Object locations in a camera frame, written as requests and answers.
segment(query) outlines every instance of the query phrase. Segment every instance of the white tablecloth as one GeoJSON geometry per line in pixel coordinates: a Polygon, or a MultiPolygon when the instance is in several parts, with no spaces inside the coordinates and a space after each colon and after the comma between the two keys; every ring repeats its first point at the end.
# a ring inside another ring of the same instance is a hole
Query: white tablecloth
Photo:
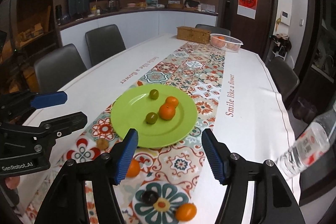
{"type": "MultiPolygon", "coordinates": [[[[133,82],[184,43],[185,41],[177,40],[174,36],[164,35],[105,60],[62,88],[68,94],[66,104],[34,112],[25,125],[38,126],[41,121],[78,111],[84,112],[89,123],[92,122],[133,82]]],[[[57,140],[50,156],[51,165],[56,164],[82,132],[83,130],[79,130],[57,140]]],[[[258,55],[245,50],[226,53],[213,133],[231,152],[256,162],[275,160],[295,141],[281,95],[258,55]],[[233,112],[232,105],[229,109],[227,102],[233,104],[233,112]]],[[[47,170],[21,177],[18,191],[24,208],[48,172],[47,170]]],[[[299,201],[299,177],[288,183],[299,201]]],[[[214,223],[217,215],[213,212],[219,211],[225,190],[226,187],[214,179],[209,163],[205,160],[192,196],[198,213],[189,223],[214,223]]],[[[243,223],[250,223],[252,202],[253,182],[249,182],[243,223]]]]}

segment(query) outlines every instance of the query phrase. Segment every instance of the bottle label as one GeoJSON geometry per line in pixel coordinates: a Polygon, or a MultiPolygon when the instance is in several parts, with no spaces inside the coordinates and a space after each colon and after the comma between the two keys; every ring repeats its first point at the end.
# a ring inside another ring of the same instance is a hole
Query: bottle label
{"type": "Polygon", "coordinates": [[[306,166],[312,165],[325,153],[320,144],[317,142],[311,126],[309,126],[298,138],[297,152],[300,160],[306,166]]]}

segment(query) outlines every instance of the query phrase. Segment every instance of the patterned table runner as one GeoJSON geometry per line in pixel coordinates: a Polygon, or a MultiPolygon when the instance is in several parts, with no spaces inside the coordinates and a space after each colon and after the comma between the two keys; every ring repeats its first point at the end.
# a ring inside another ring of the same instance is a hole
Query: patterned table runner
{"type": "MultiPolygon", "coordinates": [[[[224,51],[211,45],[187,42],[130,86],[130,89],[148,84],[175,86],[194,100],[198,119],[194,129],[178,143],[158,149],[136,150],[134,158],[140,162],[140,174],[132,179],[126,178],[120,185],[114,186],[126,223],[178,223],[174,211],[181,204],[190,201],[205,159],[201,133],[205,128],[214,126],[224,63],[224,51]],[[142,203],[140,197],[146,189],[158,192],[160,206],[157,203],[153,206],[142,203]]],[[[32,223],[51,183],[66,160],[94,160],[121,141],[110,123],[111,108],[112,105],[109,105],[79,136],[72,149],[51,167],[49,175],[26,209],[32,223]],[[109,148],[105,151],[96,146],[99,138],[109,141],[109,148]]],[[[97,224],[91,182],[86,182],[85,189],[90,223],[97,224]]]]}

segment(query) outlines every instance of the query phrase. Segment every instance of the green plate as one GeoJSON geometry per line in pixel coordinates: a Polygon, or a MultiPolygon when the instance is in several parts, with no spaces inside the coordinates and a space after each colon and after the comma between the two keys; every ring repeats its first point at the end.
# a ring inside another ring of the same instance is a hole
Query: green plate
{"type": "Polygon", "coordinates": [[[197,109],[194,101],[183,91],[169,85],[142,85],[124,92],[114,103],[111,123],[116,133],[125,138],[130,128],[139,134],[140,147],[157,148],[182,140],[195,126],[197,109]],[[153,89],[159,91],[157,100],[149,98],[153,89]],[[170,121],[158,117],[156,123],[145,121],[149,112],[158,113],[168,96],[179,100],[176,114],[170,121]]]}

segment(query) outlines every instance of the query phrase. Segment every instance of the white cabinet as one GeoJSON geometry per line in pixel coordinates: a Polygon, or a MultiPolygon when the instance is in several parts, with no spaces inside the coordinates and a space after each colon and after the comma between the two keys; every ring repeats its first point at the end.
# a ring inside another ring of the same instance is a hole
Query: white cabinet
{"type": "Polygon", "coordinates": [[[159,12],[159,35],[165,33],[177,34],[177,27],[184,26],[183,12],[159,12]]]}
{"type": "Polygon", "coordinates": [[[130,13],[126,14],[126,16],[127,37],[124,40],[126,48],[158,36],[158,11],[130,13]]]}
{"type": "Polygon", "coordinates": [[[203,15],[196,13],[184,13],[184,25],[187,27],[195,27],[197,24],[205,24],[210,26],[216,25],[217,16],[203,15]]]}
{"type": "Polygon", "coordinates": [[[86,66],[91,68],[89,50],[86,45],[85,33],[98,28],[98,19],[84,22],[60,32],[62,45],[74,44],[86,66]]]}

